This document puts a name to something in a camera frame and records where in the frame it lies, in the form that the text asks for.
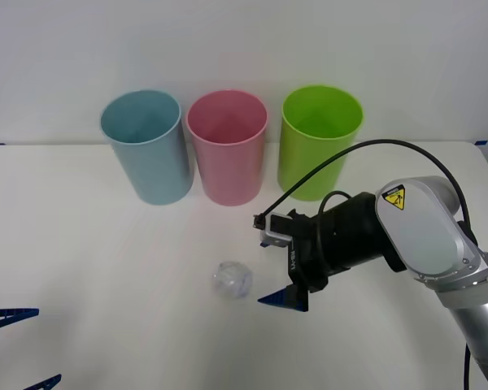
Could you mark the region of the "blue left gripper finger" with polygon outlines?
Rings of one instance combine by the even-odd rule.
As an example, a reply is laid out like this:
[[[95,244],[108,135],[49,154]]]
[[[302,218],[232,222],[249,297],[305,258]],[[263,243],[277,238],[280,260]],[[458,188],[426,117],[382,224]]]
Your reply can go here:
[[[39,315],[37,308],[0,309],[0,328]]]
[[[62,375],[58,374],[58,375],[52,376],[48,379],[42,380],[41,382],[35,383],[31,386],[28,386],[24,390],[51,390],[57,384],[60,383],[61,379],[62,379]]]

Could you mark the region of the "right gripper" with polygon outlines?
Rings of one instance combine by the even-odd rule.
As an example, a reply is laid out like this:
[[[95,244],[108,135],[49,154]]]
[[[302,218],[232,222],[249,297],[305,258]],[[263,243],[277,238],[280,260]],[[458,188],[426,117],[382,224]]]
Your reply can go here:
[[[288,223],[292,241],[288,246],[288,276],[293,284],[261,297],[258,303],[282,309],[308,312],[308,292],[319,292],[328,284],[329,267],[321,260],[316,247],[316,223],[292,209]],[[267,243],[260,243],[263,248]]]

